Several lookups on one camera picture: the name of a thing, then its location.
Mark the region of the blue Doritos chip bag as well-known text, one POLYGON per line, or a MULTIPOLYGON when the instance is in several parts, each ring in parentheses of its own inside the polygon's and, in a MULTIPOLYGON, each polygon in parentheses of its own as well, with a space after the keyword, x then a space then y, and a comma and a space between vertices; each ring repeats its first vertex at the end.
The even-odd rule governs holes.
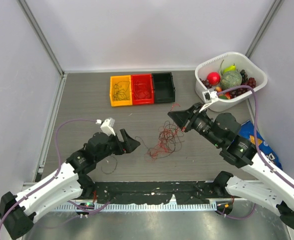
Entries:
MULTIPOLYGON (((248 120, 247 122, 241 125, 239 134, 248 139, 252 144, 255 145, 255 137, 254 137, 254 125, 253 123, 248 120)), ((272 150, 272 148, 267 144, 264 138, 260 135, 259 132, 256 133, 257 135, 257 142, 259 149, 265 154, 265 156, 278 168, 281 170, 283 169, 282 164, 280 163, 279 157, 277 154, 272 150)))

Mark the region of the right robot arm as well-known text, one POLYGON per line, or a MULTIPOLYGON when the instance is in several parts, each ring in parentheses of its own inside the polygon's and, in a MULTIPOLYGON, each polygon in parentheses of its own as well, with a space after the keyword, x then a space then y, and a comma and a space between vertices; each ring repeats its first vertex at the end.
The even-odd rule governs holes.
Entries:
POLYGON ((208 117, 201 103, 187 110, 168 112, 168 116, 185 133, 194 130, 220 150, 230 165, 264 183, 259 187, 245 183, 231 173, 221 171, 215 178, 213 193, 245 198, 275 215, 294 229, 294 179, 271 162, 250 140, 239 135, 241 124, 231 113, 220 113, 215 120, 208 117))

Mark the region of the yellow plastic bin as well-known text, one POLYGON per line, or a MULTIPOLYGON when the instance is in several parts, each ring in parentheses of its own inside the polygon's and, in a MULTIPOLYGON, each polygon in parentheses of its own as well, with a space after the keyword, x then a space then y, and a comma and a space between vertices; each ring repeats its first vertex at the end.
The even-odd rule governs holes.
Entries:
POLYGON ((109 98, 112 107, 133 105, 131 75, 110 77, 109 98))

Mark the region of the green melon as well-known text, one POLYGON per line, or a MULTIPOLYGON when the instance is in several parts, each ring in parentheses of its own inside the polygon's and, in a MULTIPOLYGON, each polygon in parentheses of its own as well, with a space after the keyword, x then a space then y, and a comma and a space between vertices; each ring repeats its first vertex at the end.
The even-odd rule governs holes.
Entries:
POLYGON ((242 84, 242 76, 237 71, 227 71, 220 79, 220 86, 223 90, 227 90, 242 84))

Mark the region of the yellow-green pear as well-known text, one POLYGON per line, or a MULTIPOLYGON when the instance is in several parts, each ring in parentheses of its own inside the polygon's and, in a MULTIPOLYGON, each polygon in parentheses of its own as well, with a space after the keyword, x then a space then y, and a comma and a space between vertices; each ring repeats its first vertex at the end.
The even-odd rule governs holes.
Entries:
POLYGON ((222 74, 225 74, 225 73, 230 72, 230 71, 235 71, 236 69, 237 69, 237 68, 236 68, 235 64, 230 65, 230 66, 226 67, 226 68, 222 71, 222 74))

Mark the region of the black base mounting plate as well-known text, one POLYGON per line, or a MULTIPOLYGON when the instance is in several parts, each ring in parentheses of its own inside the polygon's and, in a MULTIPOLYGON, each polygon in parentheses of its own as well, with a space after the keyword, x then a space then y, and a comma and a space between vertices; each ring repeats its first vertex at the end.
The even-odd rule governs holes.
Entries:
POLYGON ((175 197, 178 205, 192 205, 232 196, 206 181, 104 181, 94 183, 90 197, 99 204, 118 205, 166 205, 175 197))

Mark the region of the white plastic basket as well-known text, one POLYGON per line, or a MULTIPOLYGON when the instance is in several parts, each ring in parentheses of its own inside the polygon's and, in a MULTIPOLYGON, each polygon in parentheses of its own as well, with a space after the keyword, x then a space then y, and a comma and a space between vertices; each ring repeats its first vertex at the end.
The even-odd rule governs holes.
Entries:
MULTIPOLYGON (((195 69, 195 92, 204 100, 203 92, 208 88, 202 83, 206 80, 207 76, 211 72, 218 72, 220 67, 223 69, 235 65, 237 70, 245 70, 249 77, 253 77, 256 80, 256 87, 254 90, 257 92, 264 88, 268 82, 268 77, 263 70, 257 67, 248 57, 242 53, 230 51, 211 58, 201 64, 195 69)), ((247 91, 244 94, 237 96, 233 99, 219 99, 216 103, 209 107, 214 112, 225 111, 244 100, 248 99, 252 95, 251 91, 247 91)))

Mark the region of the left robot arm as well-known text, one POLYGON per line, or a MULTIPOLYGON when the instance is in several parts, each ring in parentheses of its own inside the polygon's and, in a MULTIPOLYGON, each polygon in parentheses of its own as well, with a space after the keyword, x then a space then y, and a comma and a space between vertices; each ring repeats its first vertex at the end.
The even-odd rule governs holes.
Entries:
POLYGON ((95 133, 43 180, 17 194, 6 192, 0 199, 0 231, 5 227, 10 238, 16 240, 60 204, 79 197, 89 199, 95 184, 88 173, 97 163, 111 155, 132 153, 140 146, 125 129, 120 133, 122 140, 116 134, 95 133))

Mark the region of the black plastic bin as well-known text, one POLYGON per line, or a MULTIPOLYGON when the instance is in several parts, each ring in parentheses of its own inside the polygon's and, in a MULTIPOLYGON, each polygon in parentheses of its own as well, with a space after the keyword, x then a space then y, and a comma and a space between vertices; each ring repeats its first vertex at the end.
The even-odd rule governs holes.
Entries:
POLYGON ((154 89, 154 103, 174 103, 176 99, 176 89, 171 72, 152 73, 152 83, 154 89))

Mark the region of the red apple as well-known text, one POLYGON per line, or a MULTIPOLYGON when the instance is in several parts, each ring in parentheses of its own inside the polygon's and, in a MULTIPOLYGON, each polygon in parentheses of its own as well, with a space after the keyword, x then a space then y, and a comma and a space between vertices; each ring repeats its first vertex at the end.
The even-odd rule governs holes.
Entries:
POLYGON ((206 79, 211 86, 216 86, 220 83, 221 76, 218 72, 210 72, 206 79))

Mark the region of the small peach fruit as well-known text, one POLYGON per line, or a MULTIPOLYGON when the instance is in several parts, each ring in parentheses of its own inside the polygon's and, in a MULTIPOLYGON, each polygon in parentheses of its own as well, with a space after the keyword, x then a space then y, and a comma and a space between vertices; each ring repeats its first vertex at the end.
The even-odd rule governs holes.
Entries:
MULTIPOLYGON (((217 87, 215 88, 215 91, 216 91, 217 93, 220 93, 220 92, 223 91, 223 89, 222 89, 220 86, 217 86, 217 87)), ((230 99, 231 99, 231 95, 230 95, 229 92, 224 93, 224 94, 220 94, 218 97, 219 97, 220 99, 223 99, 223 100, 230 100, 230 99)))

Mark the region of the dark red grape bunch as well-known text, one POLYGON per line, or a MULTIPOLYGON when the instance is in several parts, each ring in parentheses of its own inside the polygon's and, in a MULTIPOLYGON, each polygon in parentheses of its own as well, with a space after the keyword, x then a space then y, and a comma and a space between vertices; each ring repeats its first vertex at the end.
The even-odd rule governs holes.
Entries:
MULTIPOLYGON (((254 89, 257 85, 257 82, 256 82, 255 78, 250 77, 246 82, 242 83, 241 85, 242 86, 249 86, 252 89, 254 89)), ((249 89, 247 89, 247 88, 238 88, 236 90, 231 91, 230 96, 232 99, 234 99, 234 98, 236 98, 236 97, 238 97, 248 91, 249 91, 249 89)))

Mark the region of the red plastic bin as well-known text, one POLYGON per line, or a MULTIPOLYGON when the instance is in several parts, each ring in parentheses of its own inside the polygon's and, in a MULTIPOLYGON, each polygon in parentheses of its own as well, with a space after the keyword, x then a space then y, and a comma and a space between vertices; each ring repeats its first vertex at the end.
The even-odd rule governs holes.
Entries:
POLYGON ((132 104, 151 105, 154 104, 154 87, 152 74, 131 75, 132 104))

